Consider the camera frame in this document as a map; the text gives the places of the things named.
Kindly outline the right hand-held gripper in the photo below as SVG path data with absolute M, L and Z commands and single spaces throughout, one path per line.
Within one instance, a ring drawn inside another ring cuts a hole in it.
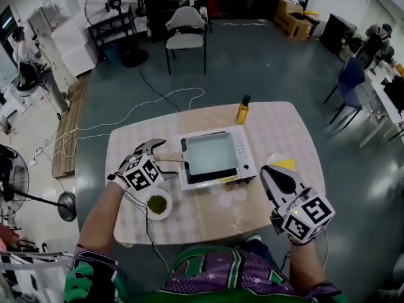
M 286 232 L 305 244 L 317 236 L 335 215 L 324 194 L 308 186 L 293 170 L 275 165 L 260 169 L 268 199 L 275 205 L 270 220 L 276 232 Z

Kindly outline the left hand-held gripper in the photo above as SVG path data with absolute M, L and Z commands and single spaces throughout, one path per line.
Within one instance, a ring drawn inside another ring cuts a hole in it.
M 142 192 L 148 187 L 157 187 L 163 183 L 163 180 L 174 179 L 178 176 L 177 172 L 163 171 L 155 165 L 153 151 L 166 142 L 165 139 L 155 138 L 135 148 L 132 155 L 135 155 L 136 159 L 128 165 L 123 175 L 129 183 L 129 187 L 136 192 Z

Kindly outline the person's left hand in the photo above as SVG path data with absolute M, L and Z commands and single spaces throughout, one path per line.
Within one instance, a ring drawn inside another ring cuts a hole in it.
M 128 165 L 136 159 L 135 155 L 128 155 L 120 164 L 118 170 L 112 174 L 107 176 L 107 181 L 117 184 L 123 191 L 127 191 L 129 189 L 129 183 L 125 179 L 123 173 L 126 171 Z

